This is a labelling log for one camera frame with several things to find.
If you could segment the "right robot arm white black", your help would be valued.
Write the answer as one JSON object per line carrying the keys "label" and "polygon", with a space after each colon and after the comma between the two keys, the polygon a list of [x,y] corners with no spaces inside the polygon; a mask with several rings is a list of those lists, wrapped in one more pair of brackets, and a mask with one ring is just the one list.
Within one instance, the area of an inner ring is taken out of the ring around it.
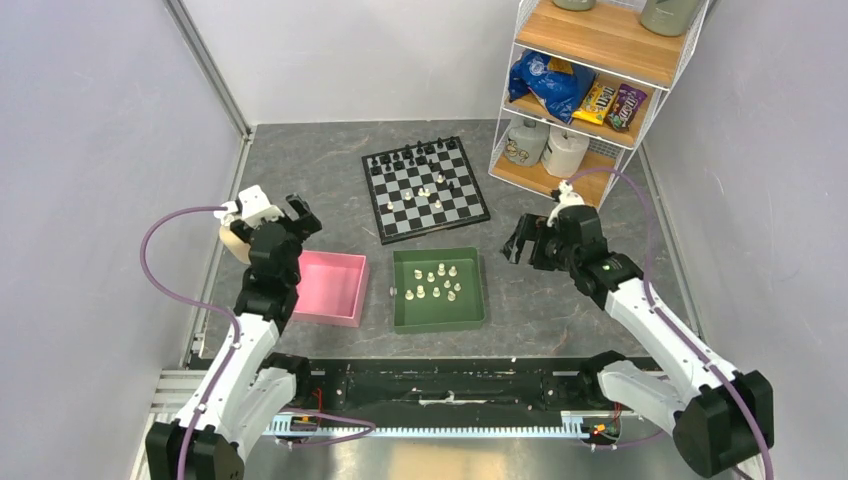
{"label": "right robot arm white black", "polygon": [[522,215],[502,253],[516,264],[527,243],[534,269],[568,273],[665,375],[647,374],[615,351],[597,354],[583,363],[577,382],[585,406],[630,408],[667,433],[684,462],[705,478],[767,457],[774,445],[771,383],[758,371],[741,372],[665,311],[646,273],[609,249],[595,208],[558,206],[549,216]]}

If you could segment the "pink plastic tray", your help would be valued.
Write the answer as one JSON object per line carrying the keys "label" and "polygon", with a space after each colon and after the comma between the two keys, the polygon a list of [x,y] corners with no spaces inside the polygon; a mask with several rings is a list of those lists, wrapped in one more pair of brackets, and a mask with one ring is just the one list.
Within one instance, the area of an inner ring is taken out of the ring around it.
{"label": "pink plastic tray", "polygon": [[304,250],[293,321],[358,328],[369,265],[364,255]]}

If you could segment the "black white chessboard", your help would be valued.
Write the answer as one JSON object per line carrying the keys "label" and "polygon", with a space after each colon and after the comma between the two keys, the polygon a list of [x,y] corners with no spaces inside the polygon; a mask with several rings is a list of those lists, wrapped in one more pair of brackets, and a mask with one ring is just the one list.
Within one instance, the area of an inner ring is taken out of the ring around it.
{"label": "black white chessboard", "polygon": [[491,218],[458,136],[364,155],[360,163],[383,245]]}

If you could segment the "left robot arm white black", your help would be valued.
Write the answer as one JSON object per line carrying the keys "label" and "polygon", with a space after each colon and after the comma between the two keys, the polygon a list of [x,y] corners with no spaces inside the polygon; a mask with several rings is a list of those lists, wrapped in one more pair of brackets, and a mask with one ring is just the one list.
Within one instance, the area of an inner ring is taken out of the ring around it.
{"label": "left robot arm white black", "polygon": [[322,224],[299,195],[285,200],[291,215],[252,187],[216,209],[225,230],[247,246],[248,267],[227,314],[228,344],[174,419],[147,433],[153,479],[243,478],[252,447],[277,412],[312,399],[308,360],[272,349],[299,300],[303,244]]}

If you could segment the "green plastic tray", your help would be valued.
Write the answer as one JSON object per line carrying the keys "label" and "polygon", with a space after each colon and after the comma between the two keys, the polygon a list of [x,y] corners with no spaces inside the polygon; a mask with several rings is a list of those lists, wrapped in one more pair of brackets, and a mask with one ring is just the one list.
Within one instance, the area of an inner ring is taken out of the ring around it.
{"label": "green plastic tray", "polygon": [[396,250],[393,327],[398,334],[480,328],[486,319],[478,250]]}

